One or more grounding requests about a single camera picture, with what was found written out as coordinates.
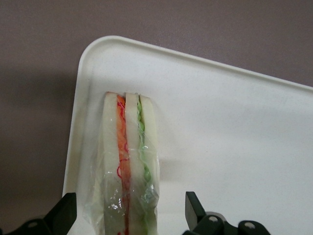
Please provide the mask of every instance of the gray table surface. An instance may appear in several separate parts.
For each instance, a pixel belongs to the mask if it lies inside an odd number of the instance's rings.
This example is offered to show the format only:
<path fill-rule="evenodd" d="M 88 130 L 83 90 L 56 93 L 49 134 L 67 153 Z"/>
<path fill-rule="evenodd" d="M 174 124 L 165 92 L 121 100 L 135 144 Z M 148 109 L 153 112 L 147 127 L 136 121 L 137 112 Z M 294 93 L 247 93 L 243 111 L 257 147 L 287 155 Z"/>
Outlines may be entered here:
<path fill-rule="evenodd" d="M 0 227 L 62 197 L 78 63 L 93 40 L 119 35 L 313 87 L 312 9 L 311 0 L 1 1 Z"/>

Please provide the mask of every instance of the black clamp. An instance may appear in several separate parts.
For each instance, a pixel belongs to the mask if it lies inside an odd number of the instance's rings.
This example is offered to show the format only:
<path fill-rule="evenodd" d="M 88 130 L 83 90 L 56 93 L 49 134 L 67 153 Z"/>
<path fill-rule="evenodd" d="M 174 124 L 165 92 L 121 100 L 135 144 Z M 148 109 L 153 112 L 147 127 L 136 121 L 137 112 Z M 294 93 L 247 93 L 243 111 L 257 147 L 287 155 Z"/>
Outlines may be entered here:
<path fill-rule="evenodd" d="M 76 217 L 76 193 L 67 193 L 43 219 L 29 220 L 5 235 L 66 235 Z"/>
<path fill-rule="evenodd" d="M 258 222 L 244 220 L 236 228 L 221 214 L 205 212 L 194 192 L 186 192 L 185 216 L 189 231 L 183 235 L 270 235 Z"/>

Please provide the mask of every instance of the white tray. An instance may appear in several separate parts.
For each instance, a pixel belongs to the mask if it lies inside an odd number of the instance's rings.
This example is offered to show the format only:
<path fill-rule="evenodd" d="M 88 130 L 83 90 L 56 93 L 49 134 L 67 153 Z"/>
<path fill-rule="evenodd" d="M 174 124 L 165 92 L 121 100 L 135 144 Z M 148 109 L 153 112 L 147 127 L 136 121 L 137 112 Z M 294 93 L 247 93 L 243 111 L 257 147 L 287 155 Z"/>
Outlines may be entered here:
<path fill-rule="evenodd" d="M 180 235 L 186 191 L 207 211 L 262 223 L 272 235 L 311 235 L 313 89 L 130 39 L 91 43 L 78 70 L 64 193 L 82 217 L 104 94 L 153 101 L 159 139 L 160 235 Z"/>

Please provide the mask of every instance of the sandwich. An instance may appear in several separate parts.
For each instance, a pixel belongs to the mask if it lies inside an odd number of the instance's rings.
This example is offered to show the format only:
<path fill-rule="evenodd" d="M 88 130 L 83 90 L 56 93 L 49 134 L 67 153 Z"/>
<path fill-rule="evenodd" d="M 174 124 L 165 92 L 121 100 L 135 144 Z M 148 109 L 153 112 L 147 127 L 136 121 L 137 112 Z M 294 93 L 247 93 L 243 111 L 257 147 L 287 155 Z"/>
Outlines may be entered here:
<path fill-rule="evenodd" d="M 105 235 L 157 235 L 159 165 L 149 98 L 106 93 L 98 158 Z"/>

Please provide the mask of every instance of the tomato slice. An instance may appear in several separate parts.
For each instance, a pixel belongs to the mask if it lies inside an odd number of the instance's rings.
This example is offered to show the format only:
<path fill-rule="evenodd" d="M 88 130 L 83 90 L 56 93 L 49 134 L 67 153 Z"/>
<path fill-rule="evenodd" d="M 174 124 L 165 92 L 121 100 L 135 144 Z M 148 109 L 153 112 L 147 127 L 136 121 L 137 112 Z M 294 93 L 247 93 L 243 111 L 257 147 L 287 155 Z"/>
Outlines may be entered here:
<path fill-rule="evenodd" d="M 130 206 L 130 185 L 131 185 L 131 167 L 126 139 L 126 121 L 125 121 L 125 99 L 117 96 L 116 109 L 116 129 L 118 141 L 119 167 L 116 170 L 117 175 L 122 180 L 123 198 L 122 203 L 125 208 L 125 235 L 129 235 L 129 206 Z"/>

